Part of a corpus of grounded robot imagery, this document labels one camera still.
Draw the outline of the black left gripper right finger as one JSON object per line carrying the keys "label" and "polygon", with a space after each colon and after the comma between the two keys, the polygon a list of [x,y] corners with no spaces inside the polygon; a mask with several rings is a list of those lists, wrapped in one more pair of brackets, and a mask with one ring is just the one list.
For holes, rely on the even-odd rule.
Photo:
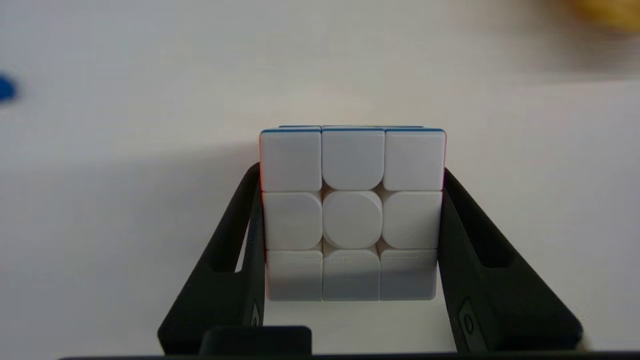
{"label": "black left gripper right finger", "polygon": [[449,170],[438,266],[460,353],[574,350],[583,339],[576,315]]}

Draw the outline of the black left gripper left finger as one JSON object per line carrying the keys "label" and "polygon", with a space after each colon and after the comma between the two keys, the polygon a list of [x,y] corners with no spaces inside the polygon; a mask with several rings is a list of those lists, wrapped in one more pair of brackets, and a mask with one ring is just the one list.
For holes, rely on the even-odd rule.
{"label": "black left gripper left finger", "polygon": [[214,233],[158,328],[167,356],[199,353],[215,327],[260,327],[265,309],[265,226],[260,166],[247,169]]}

